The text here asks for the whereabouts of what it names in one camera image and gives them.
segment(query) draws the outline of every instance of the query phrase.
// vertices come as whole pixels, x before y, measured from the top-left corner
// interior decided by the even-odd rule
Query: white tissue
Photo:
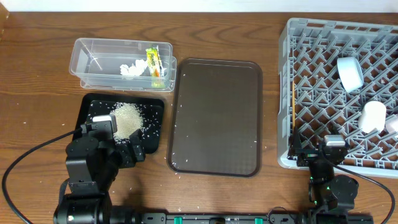
[[[136,65],[132,64],[131,67],[129,67],[128,65],[121,65],[120,74],[127,76],[139,76],[144,73],[147,67],[148,63],[143,59],[136,60]]]

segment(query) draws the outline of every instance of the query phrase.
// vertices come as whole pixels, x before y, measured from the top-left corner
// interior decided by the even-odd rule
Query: grid pattern
[[[341,26],[339,32],[360,28]],[[366,134],[358,128],[362,107],[371,100],[385,104],[387,120],[397,116],[398,35],[341,39],[331,32],[325,35],[322,28],[311,27],[291,33],[289,73],[290,81],[295,83],[295,125],[304,140],[303,147],[313,147],[336,129],[351,146],[344,164],[398,169],[398,134],[385,130]],[[358,59],[365,82],[362,88],[345,92],[336,66],[339,57]]]

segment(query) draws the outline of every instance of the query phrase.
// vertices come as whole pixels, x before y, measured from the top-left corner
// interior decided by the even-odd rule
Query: white wall
[[[0,0],[9,11],[398,12],[398,0]]]

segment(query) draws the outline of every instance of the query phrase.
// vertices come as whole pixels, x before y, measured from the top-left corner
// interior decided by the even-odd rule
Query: plastic crate
[[[365,84],[344,91],[336,60],[356,57]],[[292,134],[292,82],[295,83],[295,125],[302,146],[313,146],[336,127],[349,142],[342,166],[364,175],[398,178],[397,133],[358,128],[362,107],[377,100],[387,107],[387,120],[398,113],[398,26],[292,18],[279,38],[280,108],[277,158],[285,168]]]

